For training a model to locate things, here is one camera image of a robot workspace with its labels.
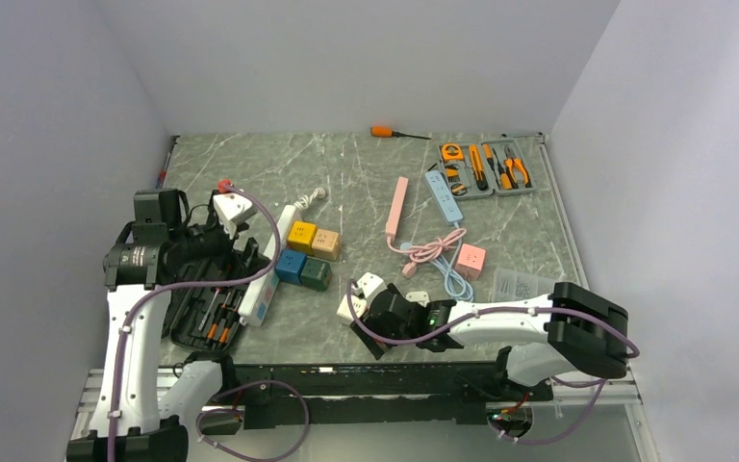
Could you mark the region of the white cube adapter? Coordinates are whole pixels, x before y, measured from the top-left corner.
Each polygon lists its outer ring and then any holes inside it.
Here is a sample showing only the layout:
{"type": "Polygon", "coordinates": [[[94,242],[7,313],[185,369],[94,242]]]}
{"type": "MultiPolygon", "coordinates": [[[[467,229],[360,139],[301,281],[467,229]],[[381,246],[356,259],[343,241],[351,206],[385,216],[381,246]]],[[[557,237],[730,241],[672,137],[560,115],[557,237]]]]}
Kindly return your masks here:
{"type": "Polygon", "coordinates": [[[368,304],[364,298],[352,295],[350,299],[347,299],[347,296],[344,295],[336,311],[336,316],[341,324],[350,326],[354,322],[353,315],[361,319],[367,310],[368,304]]]}

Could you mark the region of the green cube adapter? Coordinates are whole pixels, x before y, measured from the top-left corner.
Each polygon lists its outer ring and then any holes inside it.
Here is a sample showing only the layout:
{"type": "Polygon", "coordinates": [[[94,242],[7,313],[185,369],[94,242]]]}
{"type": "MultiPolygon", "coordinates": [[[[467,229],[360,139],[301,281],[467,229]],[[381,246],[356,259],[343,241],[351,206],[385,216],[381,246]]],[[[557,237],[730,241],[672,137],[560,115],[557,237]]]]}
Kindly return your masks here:
{"type": "Polygon", "coordinates": [[[302,287],[324,292],[328,289],[332,278],[330,263],[308,257],[299,274],[299,278],[302,287]]]}

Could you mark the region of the black tool case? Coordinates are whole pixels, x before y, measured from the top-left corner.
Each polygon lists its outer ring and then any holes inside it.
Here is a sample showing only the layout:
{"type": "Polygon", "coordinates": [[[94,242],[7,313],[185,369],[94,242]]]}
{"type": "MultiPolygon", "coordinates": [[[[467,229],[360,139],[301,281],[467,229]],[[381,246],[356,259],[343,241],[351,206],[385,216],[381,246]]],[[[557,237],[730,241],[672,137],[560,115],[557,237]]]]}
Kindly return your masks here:
{"type": "MultiPolygon", "coordinates": [[[[184,265],[176,280],[218,281],[241,279],[268,264],[268,257],[254,238],[243,249],[184,265]]],[[[193,351],[227,351],[239,330],[245,284],[233,287],[202,287],[173,291],[161,336],[174,345],[193,351]]]]}

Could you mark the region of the beige cube adapter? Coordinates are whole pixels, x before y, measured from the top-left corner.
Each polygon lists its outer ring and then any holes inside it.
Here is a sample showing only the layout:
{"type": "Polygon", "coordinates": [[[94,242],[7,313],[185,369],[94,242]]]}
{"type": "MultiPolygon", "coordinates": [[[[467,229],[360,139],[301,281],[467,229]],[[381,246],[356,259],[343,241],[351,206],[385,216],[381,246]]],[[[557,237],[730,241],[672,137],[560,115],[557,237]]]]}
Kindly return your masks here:
{"type": "Polygon", "coordinates": [[[341,234],[322,228],[317,230],[311,244],[314,257],[331,262],[338,260],[341,247],[341,234]]]}

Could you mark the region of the pink cube socket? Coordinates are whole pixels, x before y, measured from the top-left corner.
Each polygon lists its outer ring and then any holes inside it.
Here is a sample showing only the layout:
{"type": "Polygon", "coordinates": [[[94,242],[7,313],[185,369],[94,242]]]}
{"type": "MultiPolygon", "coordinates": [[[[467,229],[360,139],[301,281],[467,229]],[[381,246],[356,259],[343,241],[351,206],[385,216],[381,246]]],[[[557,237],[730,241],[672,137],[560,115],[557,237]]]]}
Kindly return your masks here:
{"type": "Polygon", "coordinates": [[[484,269],[486,250],[472,245],[462,244],[454,264],[454,270],[467,281],[475,281],[484,269]]]}

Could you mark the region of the white power strip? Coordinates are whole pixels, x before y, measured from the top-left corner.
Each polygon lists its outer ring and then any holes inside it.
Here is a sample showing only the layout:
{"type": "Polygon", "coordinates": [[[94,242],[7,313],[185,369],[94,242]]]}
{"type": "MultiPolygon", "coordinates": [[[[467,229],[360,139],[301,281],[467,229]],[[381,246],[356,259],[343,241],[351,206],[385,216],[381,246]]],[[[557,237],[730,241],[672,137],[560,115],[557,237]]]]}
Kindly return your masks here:
{"type": "MultiPolygon", "coordinates": [[[[285,205],[276,220],[280,239],[270,237],[262,254],[271,261],[276,249],[282,251],[285,247],[293,223],[301,221],[301,213],[307,210],[315,200],[324,199],[326,196],[326,189],[317,187],[311,193],[302,195],[295,202],[285,205]]],[[[241,325],[258,327],[263,324],[278,284],[279,277],[274,269],[249,283],[238,307],[241,325]]]]}

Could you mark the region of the blue cube adapter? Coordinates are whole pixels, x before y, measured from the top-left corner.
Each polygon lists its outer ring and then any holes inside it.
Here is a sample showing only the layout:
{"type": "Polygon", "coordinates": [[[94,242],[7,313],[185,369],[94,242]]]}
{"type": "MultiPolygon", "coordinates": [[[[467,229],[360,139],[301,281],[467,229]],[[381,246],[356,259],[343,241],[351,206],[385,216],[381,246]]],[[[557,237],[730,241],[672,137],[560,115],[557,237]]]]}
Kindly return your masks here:
{"type": "Polygon", "coordinates": [[[274,272],[281,282],[300,285],[301,273],[308,260],[308,255],[284,248],[279,255],[274,272]]]}

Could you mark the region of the yellow cube adapter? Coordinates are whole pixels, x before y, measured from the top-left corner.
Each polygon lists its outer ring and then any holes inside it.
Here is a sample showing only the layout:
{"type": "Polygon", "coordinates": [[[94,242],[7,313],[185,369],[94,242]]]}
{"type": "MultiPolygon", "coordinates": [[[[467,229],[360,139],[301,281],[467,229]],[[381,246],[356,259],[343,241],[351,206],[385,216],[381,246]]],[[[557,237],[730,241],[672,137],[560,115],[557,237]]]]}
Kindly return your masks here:
{"type": "Polygon", "coordinates": [[[307,221],[295,220],[287,235],[287,247],[306,255],[313,255],[313,243],[318,227],[307,221]]]}

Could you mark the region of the light blue power strip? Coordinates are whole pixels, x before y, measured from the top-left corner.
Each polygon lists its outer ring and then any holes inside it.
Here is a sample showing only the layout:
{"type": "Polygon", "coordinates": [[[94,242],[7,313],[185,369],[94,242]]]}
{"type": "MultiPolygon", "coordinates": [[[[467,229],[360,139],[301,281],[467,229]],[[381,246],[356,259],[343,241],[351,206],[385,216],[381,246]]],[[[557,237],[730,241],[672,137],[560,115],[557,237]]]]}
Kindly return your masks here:
{"type": "Polygon", "coordinates": [[[448,225],[459,225],[463,219],[463,214],[442,173],[437,170],[429,170],[424,174],[424,180],[445,222],[448,225]]]}

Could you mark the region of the pink power strip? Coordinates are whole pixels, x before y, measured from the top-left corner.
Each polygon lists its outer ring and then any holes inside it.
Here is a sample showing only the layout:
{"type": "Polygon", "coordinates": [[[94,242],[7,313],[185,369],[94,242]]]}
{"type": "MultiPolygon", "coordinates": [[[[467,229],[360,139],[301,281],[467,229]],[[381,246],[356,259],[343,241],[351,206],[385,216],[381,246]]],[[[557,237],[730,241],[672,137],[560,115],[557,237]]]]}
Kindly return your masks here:
{"type": "Polygon", "coordinates": [[[408,184],[409,179],[407,177],[401,176],[397,178],[393,200],[385,223],[385,237],[391,241],[395,239],[399,226],[408,184]]]}

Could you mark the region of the clear screw box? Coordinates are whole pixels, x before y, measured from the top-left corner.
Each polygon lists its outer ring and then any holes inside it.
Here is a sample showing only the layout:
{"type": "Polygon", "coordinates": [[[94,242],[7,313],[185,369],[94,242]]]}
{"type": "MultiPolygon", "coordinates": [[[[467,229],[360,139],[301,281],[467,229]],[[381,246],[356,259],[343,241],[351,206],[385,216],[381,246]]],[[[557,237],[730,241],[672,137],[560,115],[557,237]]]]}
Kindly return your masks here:
{"type": "Polygon", "coordinates": [[[551,278],[497,268],[494,272],[489,301],[511,302],[547,295],[553,291],[555,283],[556,280],[551,278]]]}

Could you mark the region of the grey tool tray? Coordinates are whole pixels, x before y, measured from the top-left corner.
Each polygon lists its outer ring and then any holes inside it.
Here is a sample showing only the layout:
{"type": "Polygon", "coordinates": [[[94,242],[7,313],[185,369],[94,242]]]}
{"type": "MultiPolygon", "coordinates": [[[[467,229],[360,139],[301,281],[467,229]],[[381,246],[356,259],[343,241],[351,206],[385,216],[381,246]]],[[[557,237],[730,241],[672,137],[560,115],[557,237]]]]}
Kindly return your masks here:
{"type": "Polygon", "coordinates": [[[514,138],[445,142],[438,157],[437,169],[456,200],[515,196],[537,188],[526,152],[514,138]]]}

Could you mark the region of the small white plug adapter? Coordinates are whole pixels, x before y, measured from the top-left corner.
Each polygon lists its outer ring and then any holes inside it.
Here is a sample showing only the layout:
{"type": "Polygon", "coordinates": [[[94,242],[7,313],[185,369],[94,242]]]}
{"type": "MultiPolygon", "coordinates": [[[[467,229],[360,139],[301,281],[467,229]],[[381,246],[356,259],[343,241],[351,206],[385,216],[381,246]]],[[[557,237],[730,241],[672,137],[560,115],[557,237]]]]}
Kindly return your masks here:
{"type": "Polygon", "coordinates": [[[426,291],[413,291],[406,294],[405,298],[413,303],[426,306],[430,302],[430,297],[426,291]]]}

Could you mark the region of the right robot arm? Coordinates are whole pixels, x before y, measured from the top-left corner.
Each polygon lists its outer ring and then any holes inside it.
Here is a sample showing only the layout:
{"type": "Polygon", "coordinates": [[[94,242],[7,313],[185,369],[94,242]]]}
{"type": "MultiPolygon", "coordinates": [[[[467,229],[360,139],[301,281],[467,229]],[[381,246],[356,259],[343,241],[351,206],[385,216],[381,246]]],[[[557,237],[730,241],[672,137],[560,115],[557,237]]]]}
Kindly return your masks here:
{"type": "Polygon", "coordinates": [[[353,329],[375,357],[400,346],[443,353],[502,344],[491,378],[504,399],[568,372],[621,379],[628,361],[640,354],[627,336],[627,311],[570,282],[515,302],[426,304],[407,299],[393,284],[367,295],[350,282],[344,301],[353,329]]]}

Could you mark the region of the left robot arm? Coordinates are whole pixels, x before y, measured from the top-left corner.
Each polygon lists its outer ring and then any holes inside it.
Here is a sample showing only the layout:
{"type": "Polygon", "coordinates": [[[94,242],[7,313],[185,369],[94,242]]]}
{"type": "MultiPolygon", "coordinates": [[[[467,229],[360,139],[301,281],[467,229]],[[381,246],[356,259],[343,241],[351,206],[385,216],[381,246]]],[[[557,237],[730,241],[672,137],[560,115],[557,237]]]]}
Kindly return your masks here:
{"type": "Polygon", "coordinates": [[[256,212],[280,237],[270,211],[231,185],[212,192],[209,220],[189,226],[185,192],[174,188],[134,195],[135,217],[118,233],[103,261],[109,335],[97,404],[87,434],[68,443],[68,461],[185,461],[190,434],[209,400],[230,401],[238,391],[232,360],[194,355],[163,397],[157,394],[160,341],[171,294],[212,288],[212,281],[177,281],[188,263],[232,249],[256,212]]]}

